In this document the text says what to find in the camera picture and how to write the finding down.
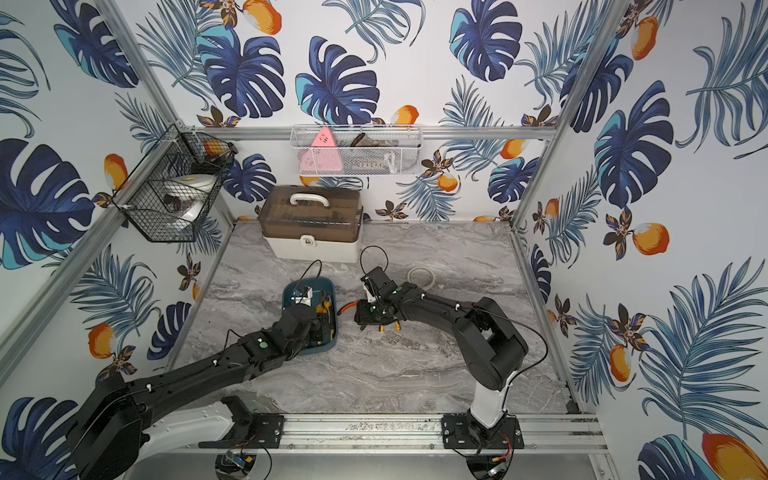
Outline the teal plastic storage tray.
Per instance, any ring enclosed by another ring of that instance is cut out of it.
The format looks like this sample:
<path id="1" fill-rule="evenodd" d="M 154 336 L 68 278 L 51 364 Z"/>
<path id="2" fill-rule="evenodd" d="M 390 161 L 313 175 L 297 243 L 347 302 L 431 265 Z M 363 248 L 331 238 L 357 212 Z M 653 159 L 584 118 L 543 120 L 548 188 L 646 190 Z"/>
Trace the teal plastic storage tray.
<path id="1" fill-rule="evenodd" d="M 308 307 L 310 307 L 315 313 L 318 308 L 320 308 L 321 310 L 333 309 L 335 311 L 335 344 L 336 344 L 336 340 L 338 336 L 338 322 L 337 322 L 337 314 L 336 314 L 335 286 L 333 282 L 330 279 L 325 277 L 314 277 L 309 279 L 301 279 L 301 280 L 297 280 L 289 283 L 283 289 L 283 292 L 282 292 L 282 308 L 283 309 L 294 305 L 290 303 L 289 297 L 292 290 L 296 286 L 311 286 L 313 288 L 312 305 Z M 299 355 L 306 356 L 311 354 L 318 354 L 322 352 L 327 352 L 332 348 L 303 347 L 302 350 L 299 352 Z"/>

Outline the orange long-nose pliers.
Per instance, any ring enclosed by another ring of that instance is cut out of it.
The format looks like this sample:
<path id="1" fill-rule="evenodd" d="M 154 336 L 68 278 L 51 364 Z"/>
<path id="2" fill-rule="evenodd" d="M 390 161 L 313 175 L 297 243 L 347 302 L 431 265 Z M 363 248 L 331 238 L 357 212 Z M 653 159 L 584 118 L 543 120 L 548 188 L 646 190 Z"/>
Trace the orange long-nose pliers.
<path id="1" fill-rule="evenodd" d="M 343 315 L 350 308 L 356 307 L 358 303 L 359 303 L 359 300 L 355 300 L 355 301 L 344 304 L 337 310 L 337 313 L 336 313 L 337 316 Z"/>

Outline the yellow combination pliers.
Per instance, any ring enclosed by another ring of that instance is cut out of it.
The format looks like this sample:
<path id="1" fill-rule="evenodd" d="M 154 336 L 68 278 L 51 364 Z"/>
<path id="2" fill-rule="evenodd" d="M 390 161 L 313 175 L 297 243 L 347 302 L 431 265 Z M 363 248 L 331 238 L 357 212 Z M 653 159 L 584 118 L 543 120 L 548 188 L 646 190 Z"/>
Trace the yellow combination pliers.
<path id="1" fill-rule="evenodd" d="M 395 322 L 392 322 L 390 324 L 379 325 L 378 326 L 378 331 L 379 332 L 384 332 L 387 328 L 394 328 L 396 331 L 400 331 L 401 330 L 401 324 L 400 324 L 399 321 L 395 321 Z"/>

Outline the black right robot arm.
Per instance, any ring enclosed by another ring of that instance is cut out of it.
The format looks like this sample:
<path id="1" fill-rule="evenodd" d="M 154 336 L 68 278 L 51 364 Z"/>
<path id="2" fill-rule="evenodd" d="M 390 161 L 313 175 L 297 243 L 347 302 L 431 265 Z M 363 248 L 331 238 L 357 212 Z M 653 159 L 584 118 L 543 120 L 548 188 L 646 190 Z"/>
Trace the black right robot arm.
<path id="1" fill-rule="evenodd" d="M 495 428 L 507 413 L 509 389 L 529 353 L 527 342 L 500 306 L 488 297 L 451 300 L 410 282 L 398 284 L 380 267 L 361 282 L 366 297 L 357 303 L 355 322 L 384 327 L 414 321 L 451 334 L 476 382 L 469 414 L 482 428 Z"/>

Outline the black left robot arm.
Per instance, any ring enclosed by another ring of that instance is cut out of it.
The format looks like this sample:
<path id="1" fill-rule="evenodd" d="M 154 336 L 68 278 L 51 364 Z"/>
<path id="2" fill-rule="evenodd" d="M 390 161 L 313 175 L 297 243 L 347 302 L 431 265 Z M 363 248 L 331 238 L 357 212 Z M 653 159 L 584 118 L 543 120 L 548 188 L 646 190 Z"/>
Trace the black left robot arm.
<path id="1" fill-rule="evenodd" d="M 332 314 L 297 304 L 281 312 L 268 329 L 241 336 L 223 350 L 182 368 L 126 381 L 110 377 L 96 384 L 73 415 L 66 435 L 70 461 L 80 479 L 115 479 L 139 457 L 153 424 L 181 407 L 224 387 L 280 368 L 317 336 L 329 334 Z"/>

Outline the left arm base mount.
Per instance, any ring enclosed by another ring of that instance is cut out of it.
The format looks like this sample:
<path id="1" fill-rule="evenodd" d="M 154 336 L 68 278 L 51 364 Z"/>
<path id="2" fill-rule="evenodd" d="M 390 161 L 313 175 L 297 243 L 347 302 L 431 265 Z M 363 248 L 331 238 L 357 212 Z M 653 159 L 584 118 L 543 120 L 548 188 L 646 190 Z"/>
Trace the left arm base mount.
<path id="1" fill-rule="evenodd" d="M 201 449 L 278 449 L 284 433 L 285 417 L 280 414 L 254 413 L 238 396 L 226 396 L 221 403 L 229 410 L 232 425 L 218 440 L 198 443 Z"/>

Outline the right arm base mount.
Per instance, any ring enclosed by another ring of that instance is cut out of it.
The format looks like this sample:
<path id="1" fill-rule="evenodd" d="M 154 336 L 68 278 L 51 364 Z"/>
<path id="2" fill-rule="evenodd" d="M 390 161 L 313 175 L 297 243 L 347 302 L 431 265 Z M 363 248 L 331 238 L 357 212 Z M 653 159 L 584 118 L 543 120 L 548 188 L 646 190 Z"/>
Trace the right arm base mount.
<path id="1" fill-rule="evenodd" d="M 514 450 L 524 449 L 522 429 L 516 416 L 503 416 L 494 426 L 485 427 L 469 412 L 442 416 L 443 446 L 455 450 L 506 450 L 512 442 Z"/>

